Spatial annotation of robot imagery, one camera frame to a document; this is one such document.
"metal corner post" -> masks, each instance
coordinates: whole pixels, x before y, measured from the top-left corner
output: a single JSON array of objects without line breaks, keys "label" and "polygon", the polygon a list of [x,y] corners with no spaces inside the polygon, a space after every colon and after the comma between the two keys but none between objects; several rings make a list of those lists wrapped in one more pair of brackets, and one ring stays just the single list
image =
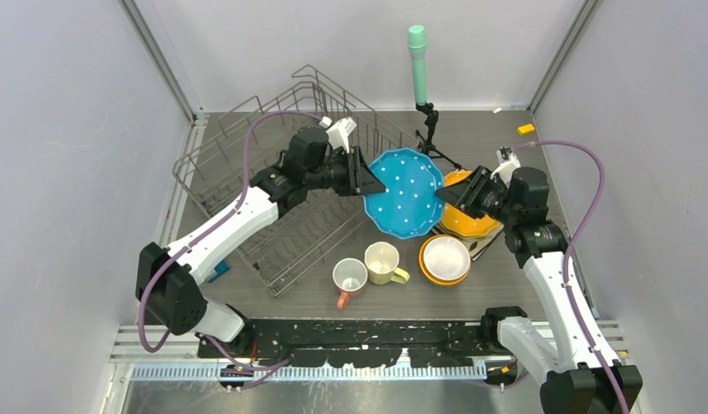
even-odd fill
[{"label": "metal corner post", "polygon": [[554,79],[556,78],[557,73],[559,73],[559,70],[561,69],[565,60],[567,60],[567,57],[574,49],[574,45],[577,43],[577,40],[580,38],[580,35],[587,27],[587,23],[590,21],[590,18],[592,17],[600,3],[602,3],[602,0],[585,0],[582,3],[580,10],[577,12],[577,15],[572,21],[572,26],[570,26],[569,30],[567,31],[567,35],[565,36],[564,41],[561,43],[559,50],[552,59],[552,63],[549,65],[547,72],[544,74],[542,82],[539,84],[539,87],[536,88],[536,94],[531,99],[531,103],[529,104],[527,110],[530,111],[532,114],[536,113],[536,111],[538,110],[539,105],[542,103],[544,97],[547,95],[549,88],[554,83]]},{"label": "metal corner post", "polygon": [[125,15],[128,17],[128,20],[130,20],[135,32],[138,34],[143,46],[146,48],[148,56],[158,69],[160,76],[163,78],[163,81],[173,94],[173,97],[179,104],[184,116],[189,122],[194,122],[196,112],[191,107],[188,98],[181,89],[181,85],[179,85],[176,76],[173,74],[171,67],[168,65],[166,57],[163,56],[163,52],[161,52],[160,46],[155,40],[150,27],[147,25],[146,19],[143,18],[141,11],[138,9],[138,5],[135,0],[117,0],[117,2],[122,7],[123,11],[125,11]]}]

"orange bowl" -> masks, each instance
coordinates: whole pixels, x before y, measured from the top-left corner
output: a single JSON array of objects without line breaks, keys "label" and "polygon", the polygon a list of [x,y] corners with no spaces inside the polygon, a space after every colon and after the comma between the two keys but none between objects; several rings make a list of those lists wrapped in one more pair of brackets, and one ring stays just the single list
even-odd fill
[{"label": "orange bowl", "polygon": [[[453,171],[445,176],[445,186],[461,182],[470,175],[470,171]],[[480,219],[472,219],[467,214],[456,209],[451,204],[445,204],[442,213],[442,227],[450,233],[461,237],[486,237],[491,230],[498,227],[498,222],[485,216]]]},{"label": "orange bowl", "polygon": [[470,266],[468,266],[468,269],[467,269],[466,273],[463,274],[462,277],[460,277],[460,278],[458,278],[458,279],[455,279],[455,280],[450,280],[450,281],[447,281],[447,282],[446,282],[446,281],[440,280],[440,279],[436,278],[435,276],[433,276],[432,273],[430,273],[429,270],[427,270],[427,267],[424,265],[424,249],[427,247],[427,245],[428,245],[430,242],[432,242],[434,239],[436,239],[436,238],[438,238],[438,237],[451,237],[451,236],[449,236],[449,235],[435,235],[435,236],[433,236],[433,237],[430,237],[429,239],[427,239],[427,241],[425,241],[425,243],[423,243],[422,247],[420,248],[420,254],[419,254],[419,258],[418,258],[418,259],[419,259],[419,262],[420,262],[420,268],[422,269],[422,271],[423,271],[425,277],[426,277],[427,279],[429,279],[430,282],[432,282],[432,283],[434,283],[434,284],[436,284],[436,285],[440,285],[440,286],[454,286],[454,285],[457,285],[457,284],[459,284],[460,282],[462,282],[463,279],[466,278],[466,276],[468,275],[468,273],[470,273]]}]

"green cylinder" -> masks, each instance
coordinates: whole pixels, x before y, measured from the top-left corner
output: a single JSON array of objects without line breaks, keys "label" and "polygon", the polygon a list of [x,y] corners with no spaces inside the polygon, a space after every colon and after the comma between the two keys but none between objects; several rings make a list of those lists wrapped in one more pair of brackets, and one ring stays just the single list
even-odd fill
[{"label": "green cylinder", "polygon": [[412,81],[415,87],[415,102],[424,105],[427,102],[427,66],[424,53],[427,51],[427,35],[422,25],[410,27],[407,35],[407,44],[410,47],[412,58]]}]

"blue polka dot plate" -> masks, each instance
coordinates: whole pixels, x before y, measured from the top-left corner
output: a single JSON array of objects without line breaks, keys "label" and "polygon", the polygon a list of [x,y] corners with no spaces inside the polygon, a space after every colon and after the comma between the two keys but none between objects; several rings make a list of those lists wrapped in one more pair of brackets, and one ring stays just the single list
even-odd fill
[{"label": "blue polka dot plate", "polygon": [[444,202],[435,195],[442,172],[427,155],[391,149],[369,167],[386,191],[364,196],[364,211],[382,233],[409,239],[426,235],[442,219]]}]

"metal wire dish rack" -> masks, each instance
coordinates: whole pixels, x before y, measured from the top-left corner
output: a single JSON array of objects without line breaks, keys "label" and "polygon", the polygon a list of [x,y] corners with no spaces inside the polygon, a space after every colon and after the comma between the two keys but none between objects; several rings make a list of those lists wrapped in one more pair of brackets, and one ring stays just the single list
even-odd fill
[{"label": "metal wire dish rack", "polygon": [[[253,96],[219,118],[221,131],[177,160],[173,175],[191,201],[207,216],[234,201],[241,191],[244,136],[259,116],[276,110],[308,110],[336,120],[351,116],[358,127],[349,137],[368,162],[383,151],[416,147],[417,139],[311,65],[292,74],[297,82],[267,103]],[[250,177],[274,164],[290,138],[314,120],[273,116],[255,131],[249,146]],[[289,289],[325,255],[356,230],[367,216],[359,197],[311,191],[308,199],[273,225],[259,231],[237,251],[273,296]]]}]

